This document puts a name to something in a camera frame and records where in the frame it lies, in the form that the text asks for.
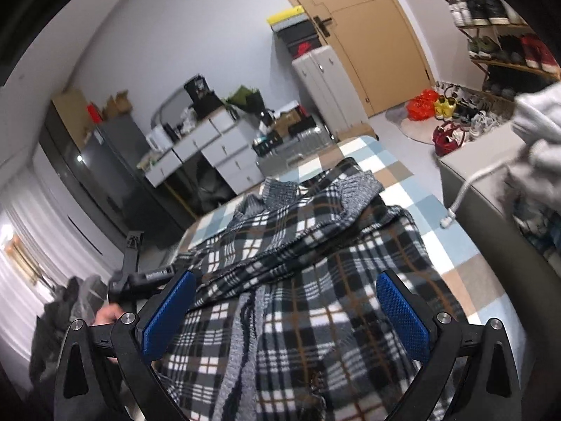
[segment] suitcase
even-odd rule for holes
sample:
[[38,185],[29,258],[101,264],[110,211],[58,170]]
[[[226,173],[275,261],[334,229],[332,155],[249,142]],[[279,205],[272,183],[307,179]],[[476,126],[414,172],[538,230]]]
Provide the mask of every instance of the suitcase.
[[322,124],[287,139],[268,155],[257,159],[257,166],[265,177],[275,177],[289,171],[300,161],[334,144],[332,135]]
[[333,134],[368,121],[363,104],[331,46],[314,49],[292,65]]

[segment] silver suitcase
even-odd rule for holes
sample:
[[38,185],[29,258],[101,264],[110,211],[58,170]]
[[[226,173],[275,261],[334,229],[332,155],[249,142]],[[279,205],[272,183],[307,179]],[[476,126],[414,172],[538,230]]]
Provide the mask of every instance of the silver suitcase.
[[324,125],[317,125],[286,140],[267,155],[258,158],[257,166],[265,177],[275,177],[334,143],[333,136],[327,128]]

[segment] door handle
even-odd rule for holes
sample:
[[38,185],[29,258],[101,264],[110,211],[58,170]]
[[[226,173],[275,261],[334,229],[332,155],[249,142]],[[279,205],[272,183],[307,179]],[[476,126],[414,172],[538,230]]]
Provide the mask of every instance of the door handle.
[[327,27],[325,25],[331,24],[333,22],[333,17],[329,17],[327,19],[321,20],[317,15],[315,15],[313,17],[313,21],[318,25],[319,29],[322,31],[323,36],[325,36],[326,38],[329,38],[329,36],[331,36],[331,33],[329,33],[329,30],[327,30]]

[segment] door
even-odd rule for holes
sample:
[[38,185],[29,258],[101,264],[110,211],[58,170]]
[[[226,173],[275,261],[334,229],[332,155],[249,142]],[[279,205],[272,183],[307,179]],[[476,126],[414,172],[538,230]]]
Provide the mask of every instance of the door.
[[298,1],[337,53],[368,116],[431,86],[418,41],[394,0]]

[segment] red plastic bag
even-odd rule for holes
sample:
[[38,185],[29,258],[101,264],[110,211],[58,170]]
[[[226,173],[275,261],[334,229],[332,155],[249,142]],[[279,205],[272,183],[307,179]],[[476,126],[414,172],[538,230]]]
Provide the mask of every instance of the red plastic bag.
[[413,98],[407,104],[407,112],[411,120],[427,120],[434,117],[434,101],[438,99],[438,93],[426,89],[419,96]]

